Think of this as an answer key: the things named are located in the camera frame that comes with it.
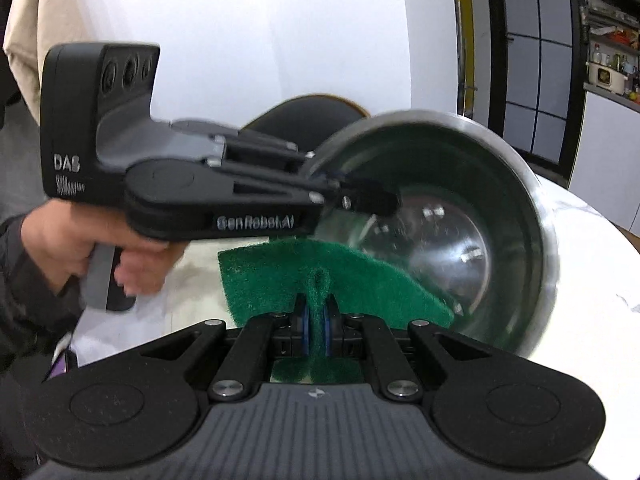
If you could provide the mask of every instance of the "countertop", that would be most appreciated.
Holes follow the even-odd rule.
[[[596,210],[539,177],[554,210],[560,279],[552,317],[529,357],[579,378],[607,412],[591,465],[609,480],[640,475],[640,254]],[[233,326],[217,253],[244,241],[191,244],[164,291],[125,314],[87,310],[74,345],[83,363],[204,319]]]
[[[605,99],[609,99],[610,101],[617,102],[619,105],[626,106],[627,108],[631,108],[633,111],[640,113],[640,105],[636,104],[622,95],[614,94],[613,92],[609,92],[609,90],[605,90],[604,88],[600,88],[599,86],[592,85],[591,83],[585,83],[584,89],[587,92],[591,92],[597,94]]]

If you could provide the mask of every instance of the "gray handle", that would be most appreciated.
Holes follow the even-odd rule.
[[[86,276],[80,281],[80,293],[86,306],[99,310],[129,310],[136,298],[128,298],[113,279],[120,262],[119,247],[97,244],[89,261]]]

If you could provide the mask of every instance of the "metal pot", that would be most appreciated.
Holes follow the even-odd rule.
[[[391,219],[331,211],[316,237],[404,269],[450,299],[453,329],[527,356],[556,299],[558,247],[542,187],[500,137],[461,116],[411,110],[336,133],[302,168],[398,186]]]

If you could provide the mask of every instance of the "white logo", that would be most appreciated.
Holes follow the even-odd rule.
[[[306,394],[314,399],[320,399],[326,395],[326,391],[321,390],[320,388],[314,388],[313,390],[309,390]]]
[[[219,216],[216,219],[216,226],[221,231],[240,231],[253,229],[293,229],[293,215],[279,216],[238,216],[227,218]]]
[[[63,157],[59,153],[55,153],[53,155],[53,169],[77,173],[80,171],[80,157],[77,155],[72,155],[71,157],[65,155]]]

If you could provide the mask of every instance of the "green sponge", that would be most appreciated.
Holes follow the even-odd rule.
[[[278,380],[315,383],[353,380],[356,363],[324,358],[322,308],[333,294],[341,312],[379,316],[391,328],[427,319],[448,328],[454,315],[410,276],[340,244],[310,238],[282,238],[218,255],[229,311],[238,326],[252,316],[292,310],[296,294],[306,294],[312,327],[308,359],[282,359]]]

